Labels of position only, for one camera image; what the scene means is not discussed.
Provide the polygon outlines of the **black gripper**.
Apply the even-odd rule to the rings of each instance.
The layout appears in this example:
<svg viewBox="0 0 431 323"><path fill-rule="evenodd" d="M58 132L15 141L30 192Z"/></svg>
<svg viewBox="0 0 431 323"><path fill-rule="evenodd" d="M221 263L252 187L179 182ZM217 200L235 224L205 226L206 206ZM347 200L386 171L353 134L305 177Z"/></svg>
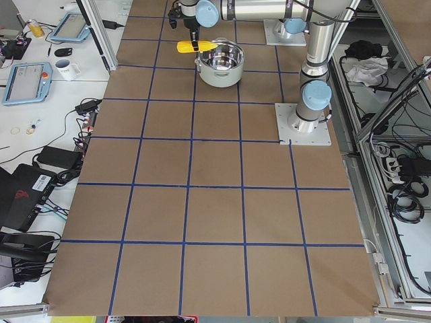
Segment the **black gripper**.
<svg viewBox="0 0 431 323"><path fill-rule="evenodd" d="M199 50L199 22L195 16L183 15L185 27L190 31L191 46L194 51Z"/></svg>

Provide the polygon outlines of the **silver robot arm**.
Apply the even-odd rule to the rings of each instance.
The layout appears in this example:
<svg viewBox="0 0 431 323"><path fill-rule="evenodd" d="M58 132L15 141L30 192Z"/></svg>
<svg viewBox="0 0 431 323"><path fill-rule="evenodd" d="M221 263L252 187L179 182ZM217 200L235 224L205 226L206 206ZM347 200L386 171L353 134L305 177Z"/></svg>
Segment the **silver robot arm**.
<svg viewBox="0 0 431 323"><path fill-rule="evenodd" d="M263 21L271 27L274 44L306 46L300 70L301 99L287 122L297 133L311 133L324 122L321 115L331 100L326 84L331 50L356 19L357 6L357 1L174 1L168 19L172 28L183 21L193 51L199 49L200 28L211 28L221 20Z"/></svg>
<svg viewBox="0 0 431 323"><path fill-rule="evenodd" d="M301 18L278 20L273 31L282 44L304 46L306 44L304 31L307 25Z"/></svg>

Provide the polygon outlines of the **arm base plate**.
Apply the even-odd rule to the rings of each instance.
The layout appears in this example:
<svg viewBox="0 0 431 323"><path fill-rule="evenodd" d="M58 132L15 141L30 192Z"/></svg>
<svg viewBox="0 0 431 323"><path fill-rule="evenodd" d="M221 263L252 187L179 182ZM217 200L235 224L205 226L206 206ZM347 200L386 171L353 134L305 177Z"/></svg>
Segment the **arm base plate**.
<svg viewBox="0 0 431 323"><path fill-rule="evenodd" d="M264 20L266 45L306 46L304 30L306 22L300 18Z"/></svg>
<svg viewBox="0 0 431 323"><path fill-rule="evenodd" d="M324 113L315 121L305 121L296 114L297 104L275 103L280 145L330 146L331 137Z"/></svg>

